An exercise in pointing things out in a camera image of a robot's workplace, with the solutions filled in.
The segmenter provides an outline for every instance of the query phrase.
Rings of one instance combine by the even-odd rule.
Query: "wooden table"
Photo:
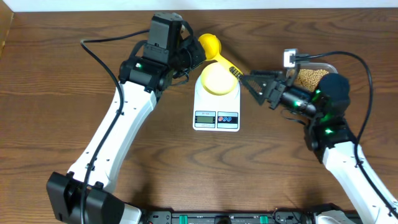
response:
[[[361,145],[398,196],[398,9],[181,11],[197,34],[217,35],[251,69],[282,67],[282,52],[346,50],[374,79],[373,113]],[[80,39],[149,27],[153,12],[17,13],[0,61],[0,222],[57,223],[45,184],[66,173],[103,119],[114,94],[108,74]],[[90,44],[116,74],[147,36]],[[368,103],[362,66],[325,61],[351,82],[346,117],[357,133]],[[144,208],[260,211],[332,202],[353,206],[303,141],[303,129],[242,91],[238,133],[192,129],[194,83],[170,87],[138,132],[115,195]]]

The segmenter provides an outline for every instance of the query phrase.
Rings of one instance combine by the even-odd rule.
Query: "yellow ladle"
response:
[[[230,76],[223,76],[222,79],[224,82],[220,82],[220,78],[217,77],[221,75],[220,72],[215,70],[214,72],[208,71],[202,73],[201,83],[203,87],[206,91],[214,95],[225,95],[231,92],[238,83],[237,76],[243,75],[243,73],[230,61],[221,56],[221,42],[215,35],[203,34],[198,40],[203,49],[205,49],[206,60],[216,60],[231,74]]]

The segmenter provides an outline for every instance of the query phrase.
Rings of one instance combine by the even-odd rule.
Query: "white backdrop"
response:
[[[3,0],[14,12],[398,7],[398,0]]]

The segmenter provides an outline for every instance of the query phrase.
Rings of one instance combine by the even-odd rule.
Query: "beans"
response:
[[[321,78],[329,72],[323,69],[311,70],[311,69],[300,69],[298,76],[294,83],[296,85],[303,86],[304,88],[315,91]]]

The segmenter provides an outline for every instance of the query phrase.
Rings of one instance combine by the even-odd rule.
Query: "white connector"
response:
[[[296,62],[292,60],[292,56],[297,55],[297,49],[285,49],[284,52],[284,67],[285,68],[294,68],[296,66]]]

